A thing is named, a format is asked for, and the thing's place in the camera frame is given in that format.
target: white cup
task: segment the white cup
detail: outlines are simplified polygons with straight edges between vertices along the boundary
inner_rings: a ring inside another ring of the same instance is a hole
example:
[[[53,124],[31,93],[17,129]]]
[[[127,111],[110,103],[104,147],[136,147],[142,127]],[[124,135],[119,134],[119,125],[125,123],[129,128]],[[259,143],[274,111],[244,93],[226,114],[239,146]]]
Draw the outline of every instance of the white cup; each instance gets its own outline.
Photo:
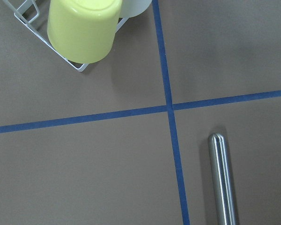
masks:
[[[130,18],[144,12],[152,0],[123,0],[120,18]]]

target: lime green cup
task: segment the lime green cup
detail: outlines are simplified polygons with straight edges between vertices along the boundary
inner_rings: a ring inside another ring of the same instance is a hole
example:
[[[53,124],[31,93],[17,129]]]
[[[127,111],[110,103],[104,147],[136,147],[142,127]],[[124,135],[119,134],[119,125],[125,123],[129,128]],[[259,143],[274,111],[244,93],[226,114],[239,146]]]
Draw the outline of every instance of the lime green cup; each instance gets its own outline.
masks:
[[[111,50],[122,0],[51,0],[48,38],[63,57],[94,63]]]

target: blue tape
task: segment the blue tape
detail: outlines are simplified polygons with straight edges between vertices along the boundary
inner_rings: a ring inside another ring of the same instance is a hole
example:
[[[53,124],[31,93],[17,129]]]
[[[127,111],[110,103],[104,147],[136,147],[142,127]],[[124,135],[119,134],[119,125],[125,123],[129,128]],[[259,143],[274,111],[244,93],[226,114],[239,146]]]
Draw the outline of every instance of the blue tape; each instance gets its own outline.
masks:
[[[166,99],[166,105],[167,105],[168,117],[169,117],[170,136],[171,136],[172,148],[174,154],[182,220],[184,225],[189,225],[190,220],[188,215],[185,185],[184,185],[184,178],[183,178],[183,171],[182,171],[182,164],[181,164],[181,157],[180,157],[180,150],[179,150],[179,142],[177,136],[177,127],[176,127],[174,110],[172,107],[170,78],[169,78],[168,63],[167,63],[167,57],[166,57],[166,51],[165,51],[165,45],[163,39],[163,30],[162,30],[158,0],[153,0],[152,4],[153,4],[153,11],[154,11],[154,20],[155,20],[157,42],[158,42],[159,55],[161,61],[162,75],[163,75],[164,93],[165,93],[165,99]]]
[[[206,107],[212,105],[223,105],[229,103],[245,102],[245,101],[274,98],[274,97],[275,98],[281,97],[281,90],[262,92],[257,94],[233,96],[233,97],[222,97],[222,98],[201,100],[195,102],[179,103],[179,104],[174,104],[173,109],[174,110],[193,109],[193,108]]]
[[[154,106],[154,107],[141,108],[141,109],[107,112],[107,113],[77,116],[77,117],[70,117],[70,118],[63,118],[63,119],[56,119],[56,120],[46,120],[46,121],[39,121],[39,122],[32,122],[32,123],[15,124],[15,125],[0,127],[0,133],[31,130],[31,129],[38,129],[38,128],[48,128],[48,127],[69,125],[75,123],[85,123],[85,122],[98,121],[98,120],[109,120],[115,118],[138,116],[138,115],[153,114],[153,113],[162,113],[166,111],[167,111],[167,107],[165,105],[162,105],[162,106]]]

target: white wire rack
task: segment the white wire rack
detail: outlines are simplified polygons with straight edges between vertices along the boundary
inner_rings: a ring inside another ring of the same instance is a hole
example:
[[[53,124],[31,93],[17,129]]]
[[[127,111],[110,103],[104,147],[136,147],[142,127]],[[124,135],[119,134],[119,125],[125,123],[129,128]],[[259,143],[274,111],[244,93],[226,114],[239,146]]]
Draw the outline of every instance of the white wire rack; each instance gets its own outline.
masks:
[[[34,22],[39,16],[40,16],[40,10],[36,4],[36,0],[25,0],[18,8],[15,8],[9,0],[3,0],[3,2],[14,12],[15,17],[24,25],[26,26],[34,35],[36,35],[42,42],[44,42],[49,48],[51,48],[53,51],[55,51],[61,58],[63,58],[69,65],[71,65],[74,69],[76,69],[79,72],[82,72],[85,70],[85,68],[89,64],[82,64],[79,65],[78,67],[73,64],[71,61],[63,57],[61,54],[56,51],[53,46],[50,44],[48,40],[46,40],[38,31],[37,29],[32,25],[32,22]],[[36,10],[36,15],[31,18],[30,20],[27,20],[24,18],[23,14],[31,7],[33,6]],[[117,30],[116,32],[124,25],[124,23],[128,20],[129,18],[122,18],[118,25],[117,25]]]

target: gray floor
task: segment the gray floor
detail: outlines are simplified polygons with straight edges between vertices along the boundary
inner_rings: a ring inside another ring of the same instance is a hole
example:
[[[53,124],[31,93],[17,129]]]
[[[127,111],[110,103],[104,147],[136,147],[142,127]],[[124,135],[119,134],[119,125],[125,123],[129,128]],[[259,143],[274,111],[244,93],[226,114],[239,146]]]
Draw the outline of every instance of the gray floor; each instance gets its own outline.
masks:
[[[281,90],[281,1],[159,6],[173,103]],[[78,73],[0,1],[0,126],[160,105],[152,6]],[[281,224],[281,97],[175,118],[191,224],[217,224],[212,132],[229,143],[239,224]],[[181,213],[166,112],[0,134],[0,225],[182,225]]]

